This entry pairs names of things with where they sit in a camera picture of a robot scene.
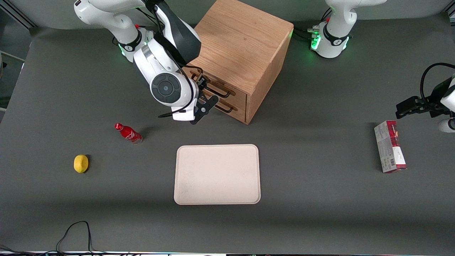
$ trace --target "white tray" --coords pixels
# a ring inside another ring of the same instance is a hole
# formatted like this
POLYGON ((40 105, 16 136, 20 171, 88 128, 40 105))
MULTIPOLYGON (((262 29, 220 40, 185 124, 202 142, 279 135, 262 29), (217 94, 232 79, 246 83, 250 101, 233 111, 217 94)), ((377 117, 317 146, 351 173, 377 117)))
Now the white tray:
POLYGON ((174 200, 179 205, 243 205, 261 199, 255 145, 182 146, 174 200))

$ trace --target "bottle cap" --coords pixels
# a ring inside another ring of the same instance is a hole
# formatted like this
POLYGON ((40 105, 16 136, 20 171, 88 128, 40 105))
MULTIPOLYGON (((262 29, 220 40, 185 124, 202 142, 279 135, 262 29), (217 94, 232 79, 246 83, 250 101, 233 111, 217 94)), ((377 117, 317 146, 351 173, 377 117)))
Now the bottle cap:
POLYGON ((117 131, 123 130, 123 125, 121 123, 116 123, 114 127, 117 131))

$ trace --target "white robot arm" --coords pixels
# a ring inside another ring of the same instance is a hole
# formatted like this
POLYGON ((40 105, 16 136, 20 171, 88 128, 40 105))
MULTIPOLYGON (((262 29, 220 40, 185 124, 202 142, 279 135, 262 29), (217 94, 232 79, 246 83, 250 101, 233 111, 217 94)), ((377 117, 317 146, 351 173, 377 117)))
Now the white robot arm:
POLYGON ((172 112, 159 117, 195 124, 218 102, 218 97, 198 102, 204 98, 200 93, 204 86, 189 79, 182 67, 199 56, 201 41, 163 0, 77 0, 74 9, 83 22, 105 27, 115 36, 122 53, 145 77, 153 97, 171 107, 172 112), (146 7, 164 28, 158 22, 159 31, 153 35, 136 28, 129 17, 114 14, 137 7, 146 7))
POLYGON ((449 115, 449 119, 444 119, 438 124, 440 131, 445 133, 455 133, 455 74, 438 84, 431 93, 426 97, 424 94, 424 80, 428 71, 435 66, 446 66, 455 68, 455 65, 448 63, 435 63, 429 66, 420 82, 420 97, 412 96, 407 100, 397 104, 397 119, 407 115, 420 114, 429 112, 432 118, 440 115, 449 115))
POLYGON ((357 21, 354 8, 373 6, 387 0, 325 0, 332 9, 330 21, 322 21, 308 31, 314 33, 311 49, 324 58, 335 58, 346 48, 349 32, 357 21))

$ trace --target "drawer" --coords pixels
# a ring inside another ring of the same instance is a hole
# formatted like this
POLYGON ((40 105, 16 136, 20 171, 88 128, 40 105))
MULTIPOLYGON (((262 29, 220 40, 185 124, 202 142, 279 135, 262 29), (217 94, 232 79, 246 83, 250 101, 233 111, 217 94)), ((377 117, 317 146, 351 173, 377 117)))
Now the drawer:
MULTIPOLYGON (((194 71, 190 71, 190 73, 192 76, 199 75, 199 73, 194 71)), ((220 98, 220 102, 227 104, 229 107, 232 106, 238 111, 242 110, 245 112, 247 105, 247 95, 245 93, 240 92, 215 76, 207 73, 204 73, 204 76, 210 80, 209 83, 207 83, 209 90, 204 90, 206 96, 212 96, 216 92, 216 95, 220 98)))
MULTIPOLYGON (((210 98, 211 96, 214 95, 214 93, 204 90, 204 95, 207 98, 210 98)), ((238 107, 230 104, 229 102, 227 102, 226 99, 220 98, 220 100, 216 104, 215 108, 220 110, 221 112, 237 119, 238 121, 240 121, 242 123, 245 122, 245 117, 246 117, 245 107, 238 108, 238 107)))

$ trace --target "green indicator light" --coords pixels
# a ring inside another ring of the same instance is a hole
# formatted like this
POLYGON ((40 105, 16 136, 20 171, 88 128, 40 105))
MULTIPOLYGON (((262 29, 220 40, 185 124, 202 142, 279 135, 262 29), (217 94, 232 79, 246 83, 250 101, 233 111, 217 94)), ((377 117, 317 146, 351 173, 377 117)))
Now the green indicator light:
POLYGON ((311 42, 311 48, 313 50, 316 50, 319 46, 319 43, 321 42, 321 36, 317 36, 316 38, 313 39, 313 42, 311 42))
POLYGON ((120 46, 120 44, 118 44, 118 47, 119 47, 120 50, 121 50, 121 54, 122 54, 123 56, 125 56, 125 53, 123 52, 123 49, 122 49, 122 47, 120 46))
POLYGON ((348 36, 348 38, 346 38, 346 42, 344 43, 343 50, 346 49, 346 46, 348 45, 348 41, 349 41, 349 36, 348 36))

